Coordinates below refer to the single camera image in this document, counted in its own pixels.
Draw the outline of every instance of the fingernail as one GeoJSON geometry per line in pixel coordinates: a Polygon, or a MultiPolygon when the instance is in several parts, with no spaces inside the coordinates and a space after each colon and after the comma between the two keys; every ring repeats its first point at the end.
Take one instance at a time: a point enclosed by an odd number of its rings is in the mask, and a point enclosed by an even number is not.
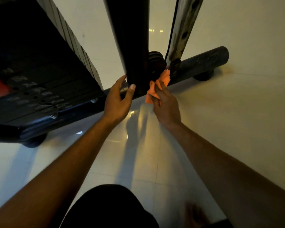
{"type": "Polygon", "coordinates": [[[136,88],[135,84],[130,85],[130,89],[135,90],[135,88],[136,88]]]}

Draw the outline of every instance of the tile floor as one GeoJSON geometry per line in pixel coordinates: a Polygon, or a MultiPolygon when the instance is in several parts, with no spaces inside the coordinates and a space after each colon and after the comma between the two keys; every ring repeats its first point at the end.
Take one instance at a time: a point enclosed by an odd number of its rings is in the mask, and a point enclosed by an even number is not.
{"type": "MultiPolygon", "coordinates": [[[[54,1],[77,37],[84,32],[78,40],[85,40],[89,56],[100,61],[95,66],[103,86],[109,87],[122,66],[106,13],[96,6],[103,3],[54,1]],[[96,21],[99,15],[103,24],[96,21]]],[[[150,19],[162,21],[152,23],[155,28],[168,28],[164,21],[171,17],[174,0],[169,1],[158,13],[151,6],[150,19]],[[156,17],[160,12],[166,17],[156,17]]],[[[152,45],[161,50],[164,47],[158,43],[166,43],[158,35],[150,40],[150,51],[156,50],[152,45]]],[[[169,88],[179,101],[182,120],[285,189],[285,0],[205,0],[183,59],[221,45],[228,48],[230,60],[216,70],[215,77],[202,83],[185,80],[169,88]]],[[[161,227],[182,227],[187,201],[200,205],[212,222],[224,219],[182,149],[160,126],[152,106],[143,102],[143,98],[134,100],[127,118],[107,138],[76,199],[94,186],[116,183],[131,189],[161,227]]],[[[36,149],[0,143],[0,205],[100,116],[52,131],[36,149]]]]}

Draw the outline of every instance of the orange rag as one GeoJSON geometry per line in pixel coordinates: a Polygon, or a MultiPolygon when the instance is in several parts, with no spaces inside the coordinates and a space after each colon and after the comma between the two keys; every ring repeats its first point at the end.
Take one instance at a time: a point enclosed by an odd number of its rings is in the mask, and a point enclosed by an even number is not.
{"type": "Polygon", "coordinates": [[[156,97],[157,99],[160,100],[160,97],[157,95],[157,93],[155,92],[155,84],[158,86],[158,88],[160,88],[161,90],[163,90],[160,86],[160,81],[162,81],[165,84],[165,87],[167,87],[167,85],[170,82],[170,70],[164,70],[161,75],[160,78],[157,79],[155,82],[154,81],[150,81],[150,89],[147,91],[147,96],[146,96],[146,100],[145,103],[148,104],[153,104],[152,98],[150,95],[152,95],[153,97],[156,97]]]}

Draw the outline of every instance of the person's left arm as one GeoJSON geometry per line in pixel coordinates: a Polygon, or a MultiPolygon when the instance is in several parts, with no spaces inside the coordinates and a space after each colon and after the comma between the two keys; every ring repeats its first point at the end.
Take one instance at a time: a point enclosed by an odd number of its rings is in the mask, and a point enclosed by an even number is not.
{"type": "Polygon", "coordinates": [[[129,112],[135,85],[121,100],[125,77],[112,86],[102,118],[0,208],[1,228],[59,227],[105,139],[129,112]]]}

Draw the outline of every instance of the person's left hand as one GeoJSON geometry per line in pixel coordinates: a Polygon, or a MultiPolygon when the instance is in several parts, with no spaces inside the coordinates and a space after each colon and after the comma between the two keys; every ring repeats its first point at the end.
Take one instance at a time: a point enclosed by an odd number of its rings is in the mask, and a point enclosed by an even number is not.
{"type": "Polygon", "coordinates": [[[136,87],[134,84],[132,84],[128,88],[125,98],[122,100],[119,91],[122,83],[125,81],[125,78],[126,75],[120,77],[111,87],[104,106],[105,112],[103,117],[113,123],[114,126],[118,125],[123,119],[125,119],[129,113],[136,87]]]}

